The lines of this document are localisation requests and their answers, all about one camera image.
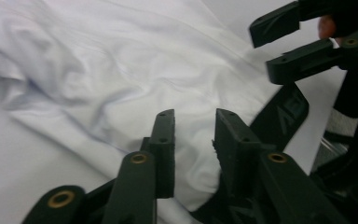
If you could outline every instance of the hand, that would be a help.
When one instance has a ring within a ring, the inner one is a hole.
[[[323,16],[319,20],[319,37],[321,39],[323,38],[329,38],[333,36],[333,34],[336,32],[336,24],[333,21],[332,16]],[[342,37],[336,38],[337,43],[340,45],[342,41]]]

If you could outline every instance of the white sheet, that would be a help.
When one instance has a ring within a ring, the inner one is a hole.
[[[158,222],[192,222],[186,210],[217,188],[215,109],[250,123],[278,89],[264,61],[280,50],[254,50],[211,3],[0,1],[0,223],[20,223],[59,185],[91,190],[116,177],[123,156],[170,108],[175,199],[158,202]],[[311,111],[287,152],[306,171],[339,81],[298,83]]]

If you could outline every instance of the white fabric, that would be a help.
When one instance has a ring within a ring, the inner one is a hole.
[[[215,109],[249,124],[278,89],[269,58],[202,1],[0,1],[0,104],[57,148],[114,178],[175,109],[175,198],[158,202],[160,223],[191,223],[186,210],[216,190]]]

